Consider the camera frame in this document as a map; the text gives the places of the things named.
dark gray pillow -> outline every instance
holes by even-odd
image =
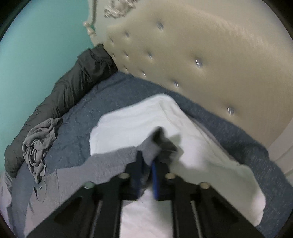
[[[51,94],[36,107],[20,133],[5,150],[5,169],[13,178],[24,162],[22,144],[28,132],[48,118],[59,118],[68,112],[91,88],[117,72],[115,63],[99,44],[87,49],[75,65],[54,85]]]

black fabric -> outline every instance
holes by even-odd
[[[277,15],[289,35],[293,39],[293,1],[292,0],[263,0]]]
[[[48,118],[59,118],[68,112],[92,87],[117,71],[109,54],[99,44],[87,49],[71,70],[54,85],[51,94],[36,107],[24,123],[20,133],[5,150],[5,169],[13,178],[24,162],[22,144],[28,132]]]

bed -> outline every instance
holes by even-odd
[[[250,167],[266,196],[257,229],[267,238],[276,237],[292,212],[293,188],[269,160],[267,148],[293,118],[290,31],[262,1],[225,1],[222,8],[212,1],[122,1],[122,6],[110,4],[106,10],[100,4],[107,2],[99,1],[98,7],[95,1],[89,3],[84,26],[93,44],[103,42],[107,53],[92,50],[79,57],[78,72],[95,80],[83,81],[84,90],[79,94],[77,86],[78,96],[53,115],[62,116],[63,124],[44,159],[46,173],[87,159],[90,131],[103,114],[165,93],[239,163]],[[115,15],[115,9],[125,10],[123,18]],[[99,30],[104,34],[97,35]],[[87,64],[87,54],[95,64]],[[56,85],[71,88],[68,78],[78,75],[74,69]],[[21,164],[11,206],[19,238],[35,186],[26,164]]]

tufted headboard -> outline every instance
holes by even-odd
[[[107,26],[104,45],[122,72],[179,92],[267,147],[293,118],[293,41],[262,1],[140,0]]]

gray cloth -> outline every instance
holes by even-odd
[[[34,187],[30,198],[24,235],[27,236],[85,182],[105,183],[124,172],[126,165],[136,160],[138,150],[142,151],[145,163],[150,166],[154,158],[164,151],[162,146],[153,140],[154,134],[138,147],[95,154],[81,166],[57,169],[49,176],[42,178],[38,186]]]
[[[36,183],[40,182],[41,176],[45,176],[46,167],[43,159],[56,140],[55,128],[59,126],[60,122],[61,118],[49,118],[41,122],[29,131],[23,142],[23,157]]]
[[[44,160],[46,173],[84,163],[90,156],[90,132],[103,114],[159,93],[170,95],[183,112],[204,125],[234,159],[251,168],[266,197],[264,215],[257,229],[266,238],[275,237],[292,210],[293,188],[280,168],[269,160],[267,150],[239,127],[182,95],[121,72],[94,86],[62,117],[58,137]],[[24,237],[25,215],[34,186],[33,177],[23,164],[12,187],[14,231],[18,238]]]

